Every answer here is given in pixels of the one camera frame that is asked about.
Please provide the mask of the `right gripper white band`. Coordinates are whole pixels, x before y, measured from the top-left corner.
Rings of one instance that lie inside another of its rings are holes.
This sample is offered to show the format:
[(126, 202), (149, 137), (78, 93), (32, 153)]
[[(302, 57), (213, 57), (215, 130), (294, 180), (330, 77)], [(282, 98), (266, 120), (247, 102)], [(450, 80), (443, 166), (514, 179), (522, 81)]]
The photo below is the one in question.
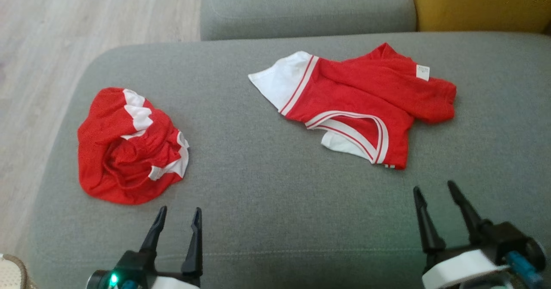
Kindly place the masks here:
[[(453, 202), (461, 211), (470, 244), (484, 242), (486, 227), (492, 226), (493, 222), (480, 217), (454, 181), (447, 181), (447, 187)], [(435, 228), (427, 210), (427, 202), (418, 186), (414, 187), (413, 196), (423, 252), (431, 255), (443, 251), (446, 243)], [(422, 275), (422, 283), (424, 289), (492, 287), (500, 282), (501, 274), (506, 270), (508, 265), (496, 265), (482, 250), (471, 250), (433, 266)]]

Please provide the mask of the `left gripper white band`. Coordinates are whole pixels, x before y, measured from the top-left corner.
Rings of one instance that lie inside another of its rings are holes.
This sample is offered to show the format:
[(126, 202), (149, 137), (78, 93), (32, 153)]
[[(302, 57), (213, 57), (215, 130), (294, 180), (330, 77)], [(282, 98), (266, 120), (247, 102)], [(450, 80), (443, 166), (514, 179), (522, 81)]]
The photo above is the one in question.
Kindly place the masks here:
[[(139, 252), (156, 254), (159, 236), (167, 218), (167, 206), (162, 206), (150, 226)], [(201, 208), (195, 209), (191, 224), (192, 237), (186, 258), (181, 266), (181, 274), (164, 273), (156, 276), (149, 289), (201, 289), (203, 274), (203, 236)]]

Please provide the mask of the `red shorts with white stripes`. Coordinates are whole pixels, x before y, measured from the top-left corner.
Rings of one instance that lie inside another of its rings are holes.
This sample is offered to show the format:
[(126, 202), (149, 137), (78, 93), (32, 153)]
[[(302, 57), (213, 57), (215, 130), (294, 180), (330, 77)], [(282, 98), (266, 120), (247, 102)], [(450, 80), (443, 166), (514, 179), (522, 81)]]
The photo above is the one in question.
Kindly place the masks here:
[(85, 193), (141, 205), (180, 182), (189, 143), (163, 110), (135, 91), (100, 90), (77, 130), (79, 182)]

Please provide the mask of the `red jersey with white trim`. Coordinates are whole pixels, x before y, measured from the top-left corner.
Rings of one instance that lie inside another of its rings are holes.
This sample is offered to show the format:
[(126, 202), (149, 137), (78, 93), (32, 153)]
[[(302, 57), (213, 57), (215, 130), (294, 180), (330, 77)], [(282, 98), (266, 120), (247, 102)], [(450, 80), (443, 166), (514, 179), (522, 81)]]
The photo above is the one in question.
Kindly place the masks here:
[(456, 86), (387, 43), (345, 61), (298, 51), (248, 79), (284, 118), (325, 131), (325, 148), (391, 169), (407, 167), (416, 120), (455, 116)]

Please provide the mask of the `grey sofa seat cushion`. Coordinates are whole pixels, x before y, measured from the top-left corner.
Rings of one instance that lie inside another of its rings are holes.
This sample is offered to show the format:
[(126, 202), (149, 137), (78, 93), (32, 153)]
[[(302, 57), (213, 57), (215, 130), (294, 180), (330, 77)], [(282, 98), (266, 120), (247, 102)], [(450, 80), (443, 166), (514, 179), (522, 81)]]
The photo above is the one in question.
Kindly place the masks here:
[[(340, 61), (384, 42), (457, 86), (453, 120), (412, 127), (404, 171), (326, 149), (321, 131), (282, 118), (247, 78), (296, 51)], [(143, 205), (93, 199), (77, 179), (77, 128), (111, 86), (145, 96), (190, 144), (183, 181)], [(447, 246), (468, 242), (449, 180), (480, 216), (510, 221), (545, 248), (551, 288), (551, 37), (387, 33), (114, 48), (75, 89), (34, 205), (26, 264), (40, 289), (85, 289), (95, 270), (140, 248), (167, 206), (156, 266), (178, 272), (200, 207), (204, 289), (421, 289), (413, 187)]]

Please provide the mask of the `beige woven rug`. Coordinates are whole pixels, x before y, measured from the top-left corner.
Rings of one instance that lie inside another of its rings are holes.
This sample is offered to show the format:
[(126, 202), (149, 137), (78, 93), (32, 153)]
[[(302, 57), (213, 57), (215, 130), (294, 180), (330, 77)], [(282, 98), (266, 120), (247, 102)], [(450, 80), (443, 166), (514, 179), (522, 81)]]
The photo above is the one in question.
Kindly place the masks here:
[(27, 289), (28, 273), (16, 256), (0, 253), (0, 289)]

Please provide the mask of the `yellow pillow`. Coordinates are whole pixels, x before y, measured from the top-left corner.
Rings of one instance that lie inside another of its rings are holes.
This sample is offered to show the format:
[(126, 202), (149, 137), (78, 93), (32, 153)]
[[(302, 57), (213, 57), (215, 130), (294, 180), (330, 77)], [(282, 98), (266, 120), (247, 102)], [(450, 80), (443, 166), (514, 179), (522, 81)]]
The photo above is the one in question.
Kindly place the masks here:
[(419, 31), (515, 31), (551, 27), (551, 0), (414, 0)]

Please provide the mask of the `grey sofa back cushion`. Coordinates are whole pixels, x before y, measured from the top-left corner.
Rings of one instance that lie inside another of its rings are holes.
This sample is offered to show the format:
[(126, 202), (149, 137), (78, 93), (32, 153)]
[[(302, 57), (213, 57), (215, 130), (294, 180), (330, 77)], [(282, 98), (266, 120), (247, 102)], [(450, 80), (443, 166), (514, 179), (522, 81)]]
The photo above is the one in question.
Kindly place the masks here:
[(201, 0), (201, 40), (413, 32), (413, 0)]

